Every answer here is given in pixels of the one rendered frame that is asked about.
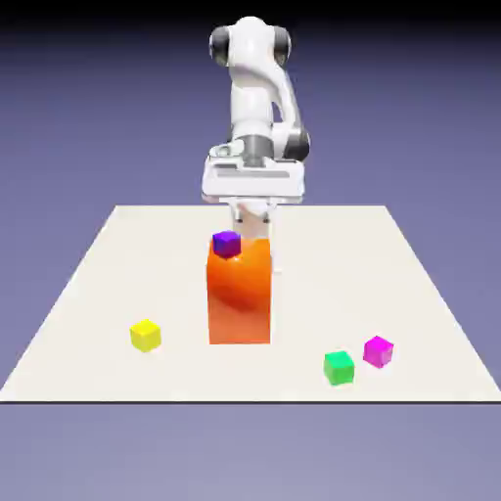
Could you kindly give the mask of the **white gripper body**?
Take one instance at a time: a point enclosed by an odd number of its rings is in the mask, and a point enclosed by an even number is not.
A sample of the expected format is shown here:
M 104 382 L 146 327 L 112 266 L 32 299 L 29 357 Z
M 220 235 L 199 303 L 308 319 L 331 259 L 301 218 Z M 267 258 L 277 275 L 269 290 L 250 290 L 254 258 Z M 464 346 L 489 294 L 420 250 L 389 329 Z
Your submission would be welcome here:
M 264 159 L 264 166 L 244 166 L 240 157 L 205 160 L 202 196 L 210 203 L 234 199 L 300 203 L 305 192 L 304 165 L 300 161 Z

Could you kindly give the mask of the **small purple cube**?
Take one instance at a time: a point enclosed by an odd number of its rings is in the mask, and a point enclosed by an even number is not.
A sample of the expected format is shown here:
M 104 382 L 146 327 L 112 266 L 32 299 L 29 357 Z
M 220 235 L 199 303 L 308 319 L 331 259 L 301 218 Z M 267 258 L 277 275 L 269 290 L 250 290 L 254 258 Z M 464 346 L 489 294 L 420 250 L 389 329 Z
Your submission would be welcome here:
M 222 258 L 228 259 L 242 251 L 241 235 L 235 231 L 221 231 L 212 235 L 212 250 Z

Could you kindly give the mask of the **small yellow cube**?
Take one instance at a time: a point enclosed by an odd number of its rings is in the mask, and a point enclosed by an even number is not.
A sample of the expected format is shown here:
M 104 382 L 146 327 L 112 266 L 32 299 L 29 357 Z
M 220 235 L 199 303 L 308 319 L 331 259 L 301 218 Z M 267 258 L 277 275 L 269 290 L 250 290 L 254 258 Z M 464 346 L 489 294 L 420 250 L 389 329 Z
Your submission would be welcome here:
M 160 327 L 149 319 L 144 319 L 129 329 L 133 346 L 142 352 L 149 352 L 161 344 Z

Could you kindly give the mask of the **small green cube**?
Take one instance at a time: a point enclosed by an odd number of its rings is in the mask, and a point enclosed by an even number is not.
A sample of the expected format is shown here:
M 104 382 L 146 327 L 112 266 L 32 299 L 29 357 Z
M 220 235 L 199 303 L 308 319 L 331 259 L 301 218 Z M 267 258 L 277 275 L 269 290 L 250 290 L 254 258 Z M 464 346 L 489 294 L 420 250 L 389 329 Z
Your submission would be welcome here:
M 332 386 L 352 383 L 354 369 L 354 362 L 346 351 L 330 352 L 324 356 L 324 375 Z

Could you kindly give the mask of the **small magenta cube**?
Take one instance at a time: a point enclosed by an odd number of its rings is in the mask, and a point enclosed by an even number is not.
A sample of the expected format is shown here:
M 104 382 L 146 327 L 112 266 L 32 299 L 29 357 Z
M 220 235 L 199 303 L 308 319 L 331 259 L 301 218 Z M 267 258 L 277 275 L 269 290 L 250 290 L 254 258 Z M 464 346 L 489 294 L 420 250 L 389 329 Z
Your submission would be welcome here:
M 363 360 L 376 368 L 385 367 L 392 358 L 393 343 L 374 336 L 364 344 Z

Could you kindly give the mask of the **large orange box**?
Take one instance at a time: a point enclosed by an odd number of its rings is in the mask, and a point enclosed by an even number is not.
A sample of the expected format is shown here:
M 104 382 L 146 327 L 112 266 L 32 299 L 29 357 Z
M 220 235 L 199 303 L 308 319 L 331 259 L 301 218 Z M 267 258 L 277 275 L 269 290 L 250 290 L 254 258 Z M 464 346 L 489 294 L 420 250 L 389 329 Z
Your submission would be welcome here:
M 268 239 L 241 236 L 242 251 L 217 256 L 212 238 L 206 261 L 208 338 L 211 344 L 271 341 L 272 260 Z

